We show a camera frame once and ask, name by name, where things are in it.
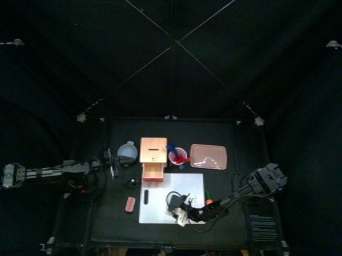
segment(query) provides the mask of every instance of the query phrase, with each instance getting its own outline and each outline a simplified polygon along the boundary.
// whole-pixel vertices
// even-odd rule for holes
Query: black cable
[[[170,207],[170,202],[169,202],[169,197],[173,195],[173,194],[177,194],[180,197],[182,197],[182,195],[177,192],[177,191],[172,191],[169,192],[168,196],[166,196],[166,204],[168,204],[168,207]]]
[[[192,229],[193,229],[194,231],[197,231],[198,233],[206,233],[206,232],[212,231],[212,229],[214,228],[214,226],[216,226],[218,220],[221,219],[220,216],[221,216],[221,215],[225,213],[225,211],[233,206],[233,204],[236,204],[242,198],[246,198],[246,197],[268,198],[269,196],[270,196],[270,194],[269,194],[269,195],[253,195],[253,194],[252,194],[252,195],[244,195],[244,196],[241,196],[240,198],[234,199],[234,200],[225,206],[225,208],[222,209],[222,211],[218,213],[216,219],[213,220],[212,226],[210,226],[206,230],[200,230],[200,229],[194,228],[193,226],[190,226]]]

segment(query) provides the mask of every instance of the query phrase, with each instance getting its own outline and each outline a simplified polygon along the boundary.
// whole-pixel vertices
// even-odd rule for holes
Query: black backdrop
[[[292,181],[281,204],[289,243],[302,255],[339,255],[342,53],[325,45],[342,41],[341,8],[314,0],[3,0],[0,42],[21,38],[26,46],[0,45],[2,166],[69,158],[86,110],[261,115],[272,159]],[[14,221],[9,196],[0,223]],[[2,250],[33,245],[2,227]]]

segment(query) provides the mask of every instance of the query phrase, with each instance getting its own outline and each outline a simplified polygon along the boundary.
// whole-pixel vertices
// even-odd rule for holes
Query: black table
[[[170,173],[204,173],[205,188],[214,200],[229,196],[246,183],[250,172],[269,163],[264,129],[253,121],[114,119],[107,123],[106,136],[102,127],[105,125],[101,123],[83,125],[73,153],[74,159],[91,158],[103,146],[111,147],[117,152],[127,141],[134,141],[139,149],[142,137],[168,137],[169,143],[185,148],[188,152],[193,144],[225,146],[229,155],[228,170],[193,168],[189,163],[184,170],[172,165],[166,168]],[[133,177],[141,180],[139,161],[122,168],[118,179],[113,180],[110,172],[107,173],[106,192],[93,204],[89,246],[170,246],[178,249],[225,250],[248,248],[250,236],[245,203],[234,204],[229,215],[206,233],[197,232],[194,227],[206,230],[212,223],[186,227],[174,224],[139,224],[141,186],[134,189],[127,186]],[[135,210],[130,214],[125,211],[129,196],[137,198]],[[269,208],[264,207],[264,210],[269,209],[265,214],[277,215],[274,207]]]

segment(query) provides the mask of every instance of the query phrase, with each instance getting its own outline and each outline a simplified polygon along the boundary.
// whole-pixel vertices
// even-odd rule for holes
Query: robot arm
[[[196,222],[208,222],[212,219],[222,217],[232,206],[241,198],[249,196],[269,197],[284,188],[288,183],[288,177],[284,175],[277,164],[268,164],[257,169],[249,177],[248,184],[241,187],[230,196],[214,201],[202,208],[194,208],[189,203],[188,196],[173,195],[169,204],[169,211],[178,218],[180,209],[186,214],[188,219]]]
[[[0,189],[11,189],[21,187],[25,183],[49,182],[58,180],[65,173],[89,173],[91,170],[101,167],[99,160],[93,162],[77,162],[74,160],[65,161],[62,165],[27,169],[18,163],[6,165],[0,180]]]

